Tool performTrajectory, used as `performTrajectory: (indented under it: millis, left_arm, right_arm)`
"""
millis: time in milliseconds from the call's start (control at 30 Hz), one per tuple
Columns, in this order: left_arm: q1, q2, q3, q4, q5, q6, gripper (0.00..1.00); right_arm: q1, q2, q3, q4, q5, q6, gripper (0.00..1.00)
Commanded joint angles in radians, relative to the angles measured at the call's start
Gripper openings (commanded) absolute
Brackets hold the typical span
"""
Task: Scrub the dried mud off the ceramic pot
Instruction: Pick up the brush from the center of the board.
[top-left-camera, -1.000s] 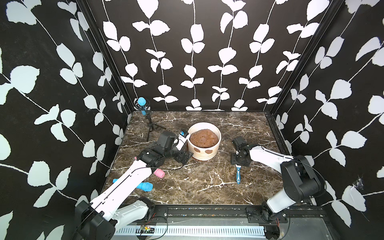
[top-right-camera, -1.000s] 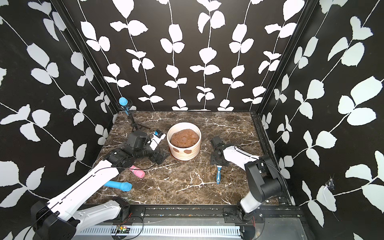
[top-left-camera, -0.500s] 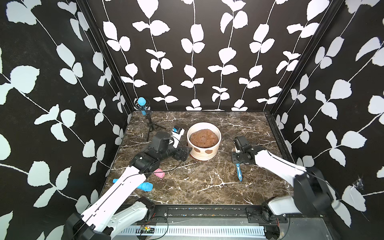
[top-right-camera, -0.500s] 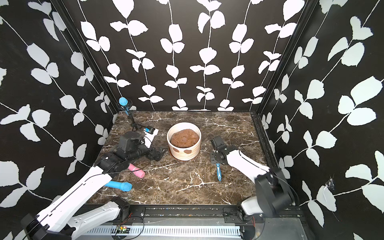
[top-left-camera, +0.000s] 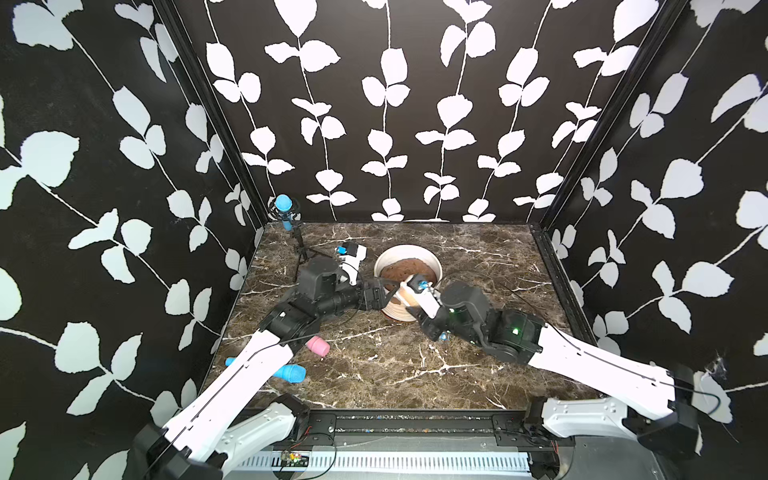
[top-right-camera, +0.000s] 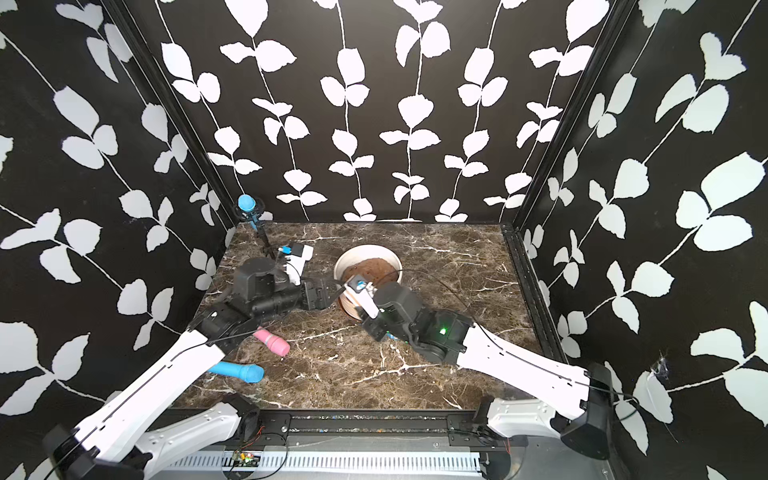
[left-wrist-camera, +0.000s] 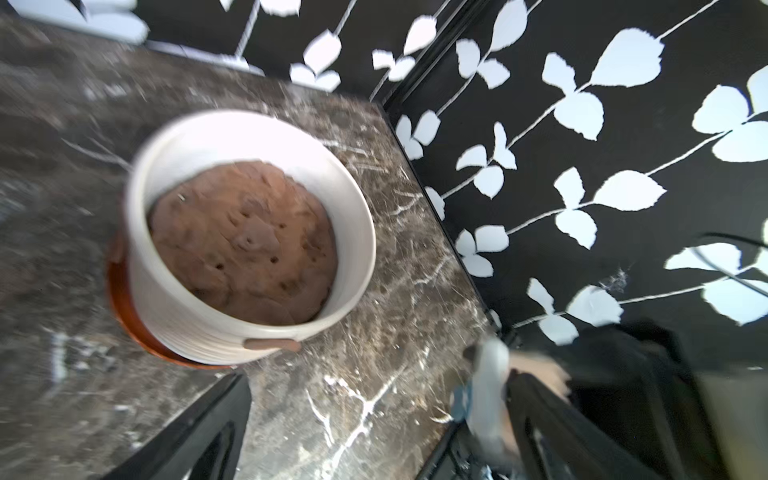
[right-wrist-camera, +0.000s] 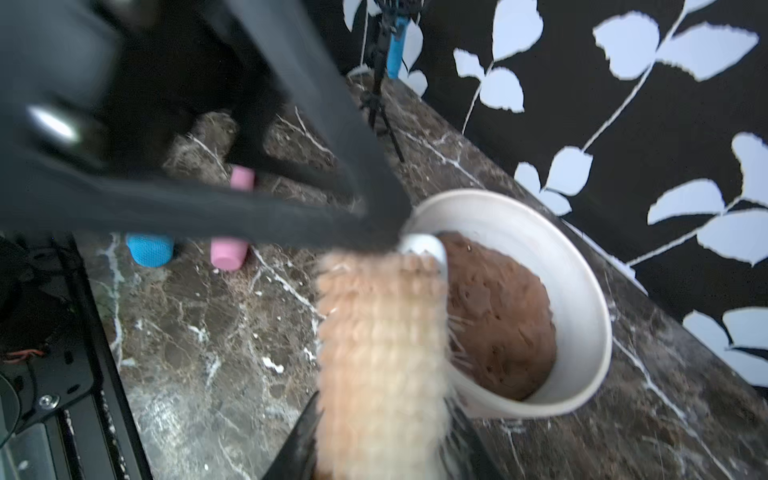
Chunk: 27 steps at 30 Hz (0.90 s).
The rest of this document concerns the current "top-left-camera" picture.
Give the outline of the white ceramic pot with mud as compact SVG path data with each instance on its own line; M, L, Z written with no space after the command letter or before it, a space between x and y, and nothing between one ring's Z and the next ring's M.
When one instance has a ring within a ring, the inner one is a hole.
M416 321L408 311L409 307L419 306L415 296L425 293L428 287L435 287L443 277L443 268L438 257L427 248L401 244L378 256L374 276L394 282L387 287L387 292L394 296L381 313L391 320L409 323Z

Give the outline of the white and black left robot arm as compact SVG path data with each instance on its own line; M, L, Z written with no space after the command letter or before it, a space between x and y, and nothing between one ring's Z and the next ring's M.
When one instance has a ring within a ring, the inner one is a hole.
M191 404L163 426L148 424L128 454L128 479L223 479L265 447L299 436L308 407L290 394L262 413L238 415L302 348L328 353L322 322L352 309L381 310L399 285L390 279L352 278L355 268L327 257L300 269L298 282L260 322L234 362Z

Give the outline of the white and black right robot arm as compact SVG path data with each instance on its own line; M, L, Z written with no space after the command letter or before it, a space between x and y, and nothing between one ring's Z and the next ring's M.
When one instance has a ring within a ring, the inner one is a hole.
M409 285L428 338L448 332L500 362L553 372L604 394L602 400L545 401L540 418L549 433L627 438L675 461L699 454L703 440L691 369L626 359L535 315L496 309L481 289L464 282L442 291L426 280Z

